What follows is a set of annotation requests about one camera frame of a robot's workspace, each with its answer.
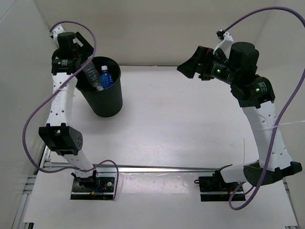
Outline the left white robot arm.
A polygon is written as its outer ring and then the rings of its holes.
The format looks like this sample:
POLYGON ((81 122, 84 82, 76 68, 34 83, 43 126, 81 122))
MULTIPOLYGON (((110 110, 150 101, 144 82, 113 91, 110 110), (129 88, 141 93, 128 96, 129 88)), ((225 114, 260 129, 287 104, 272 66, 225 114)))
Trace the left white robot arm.
POLYGON ((80 68, 83 52, 73 32, 58 34, 57 41, 59 47, 51 61, 55 96, 51 100, 46 125, 39 128, 39 136, 52 152, 74 167, 72 175, 75 179, 83 181, 89 191, 95 191, 100 185, 100 179, 82 150, 82 134, 71 124, 73 95, 77 84, 77 78, 72 74, 80 68))

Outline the clear unlabelled plastic bottle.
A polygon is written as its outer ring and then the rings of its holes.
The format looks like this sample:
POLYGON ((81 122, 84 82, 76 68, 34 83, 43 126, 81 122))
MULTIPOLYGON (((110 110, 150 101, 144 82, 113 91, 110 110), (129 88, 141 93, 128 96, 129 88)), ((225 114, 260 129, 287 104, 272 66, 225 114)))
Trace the clear unlabelled plastic bottle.
POLYGON ((88 64, 83 68, 83 72, 92 87, 97 91, 103 90, 100 75, 92 61, 88 62, 88 64))

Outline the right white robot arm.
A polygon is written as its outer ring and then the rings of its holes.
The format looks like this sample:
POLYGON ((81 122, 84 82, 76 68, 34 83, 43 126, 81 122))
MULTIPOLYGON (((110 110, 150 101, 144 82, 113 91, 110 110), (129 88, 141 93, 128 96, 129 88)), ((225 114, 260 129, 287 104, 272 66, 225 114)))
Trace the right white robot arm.
POLYGON ((198 46, 193 56, 177 67, 192 79, 197 73, 203 81, 218 79, 231 88, 246 115, 256 142, 259 159, 238 166, 226 166, 214 173, 214 186, 221 191, 233 182, 249 182, 256 186, 267 166, 262 185, 269 185, 302 171, 292 160, 281 132, 272 134, 276 122, 275 94, 270 81, 256 74, 259 51, 248 42, 235 42, 226 57, 221 49, 198 46))

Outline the blue label clear bottle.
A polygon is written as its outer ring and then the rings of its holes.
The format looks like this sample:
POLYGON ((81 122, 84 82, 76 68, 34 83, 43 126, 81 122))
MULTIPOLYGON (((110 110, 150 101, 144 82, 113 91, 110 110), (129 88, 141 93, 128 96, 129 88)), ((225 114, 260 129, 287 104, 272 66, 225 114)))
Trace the blue label clear bottle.
POLYGON ((109 72, 108 66, 106 65, 101 66, 101 71, 102 71, 100 75, 101 86, 103 89, 107 89, 113 85, 112 74, 109 72))

